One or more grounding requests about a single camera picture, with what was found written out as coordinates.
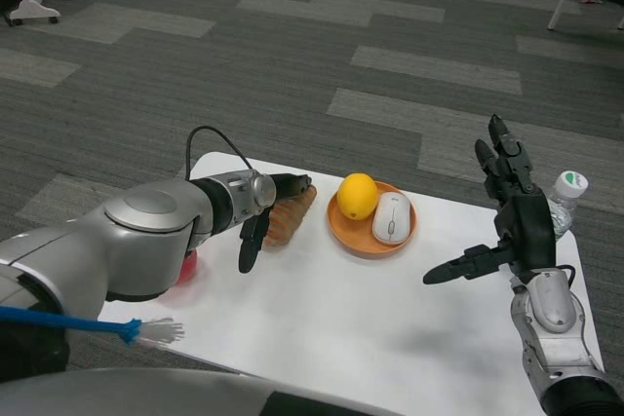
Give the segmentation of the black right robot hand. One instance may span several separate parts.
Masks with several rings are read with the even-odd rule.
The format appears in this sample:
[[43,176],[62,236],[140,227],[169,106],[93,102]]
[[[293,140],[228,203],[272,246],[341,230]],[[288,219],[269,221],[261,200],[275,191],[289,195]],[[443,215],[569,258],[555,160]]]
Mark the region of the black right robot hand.
[[466,249],[462,256],[427,272],[425,284],[475,280],[503,264],[515,274],[556,266],[550,209],[543,191],[531,179],[532,164],[525,147],[497,115],[491,116],[488,132],[491,143],[478,139],[475,154],[486,175],[487,195],[498,203],[494,217],[497,246]]

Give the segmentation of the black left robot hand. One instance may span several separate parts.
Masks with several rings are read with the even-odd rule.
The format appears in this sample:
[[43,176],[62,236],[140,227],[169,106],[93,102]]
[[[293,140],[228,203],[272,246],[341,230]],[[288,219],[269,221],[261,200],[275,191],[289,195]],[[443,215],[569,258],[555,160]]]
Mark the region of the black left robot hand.
[[310,186],[312,179],[309,175],[295,175],[292,173],[271,174],[275,185],[276,195],[273,202],[259,215],[255,215],[243,223],[240,232],[242,240],[239,252],[239,272],[249,273],[261,251],[265,236],[269,230],[269,217],[277,202],[292,199],[302,195]]

